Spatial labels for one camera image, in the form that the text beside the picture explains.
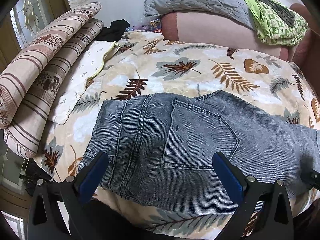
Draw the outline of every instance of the striped cushion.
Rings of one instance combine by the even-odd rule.
[[[31,84],[57,51],[101,8],[97,2],[66,12],[45,27],[0,75],[0,129],[11,123]]]
[[[90,19],[84,24],[50,60],[25,93],[11,124],[4,130],[4,140],[16,154],[31,158],[37,153],[48,114],[62,81],[83,49],[102,28],[103,22],[97,19]]]

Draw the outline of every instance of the floral blanket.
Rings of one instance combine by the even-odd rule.
[[[118,52],[105,62],[63,125],[47,122],[34,159],[56,181],[76,175],[105,99],[125,100],[140,94],[170,92],[197,97],[224,90],[292,124],[320,129],[320,106],[294,64],[248,49],[168,41],[161,34],[128,32]],[[316,199],[312,189],[291,199],[296,216]],[[158,234],[214,239],[231,215],[175,213],[141,206],[98,187],[95,198],[131,223]],[[249,234],[259,212],[244,235]]]

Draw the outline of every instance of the folded green blanket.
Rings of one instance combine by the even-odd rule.
[[[262,1],[244,1],[252,12],[258,37],[263,43],[294,46],[302,40],[308,31],[308,23],[306,20],[290,9],[289,10],[295,14],[293,27],[287,25],[276,11]]]

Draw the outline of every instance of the jeans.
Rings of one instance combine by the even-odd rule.
[[[141,205],[191,214],[233,214],[212,169],[221,151],[244,175],[282,179],[289,198],[310,189],[303,168],[319,169],[319,133],[289,124],[218,90],[187,98],[171,93],[106,100],[81,169],[99,152],[109,155],[100,186]]]

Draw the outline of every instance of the silver bolt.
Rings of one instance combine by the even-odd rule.
[[[252,175],[249,175],[247,177],[247,180],[250,181],[250,182],[254,182],[256,180],[256,178],[254,176],[252,176]]]
[[[280,180],[280,179],[277,179],[277,183],[278,183],[278,185],[280,185],[280,186],[283,186],[283,181],[282,180]]]
[[[66,178],[66,182],[73,182],[74,179],[75,179],[74,176],[68,176],[68,177]]]
[[[43,180],[43,179],[38,179],[38,180],[37,180],[37,185],[38,185],[38,186],[42,186],[43,183],[44,183],[44,180]]]

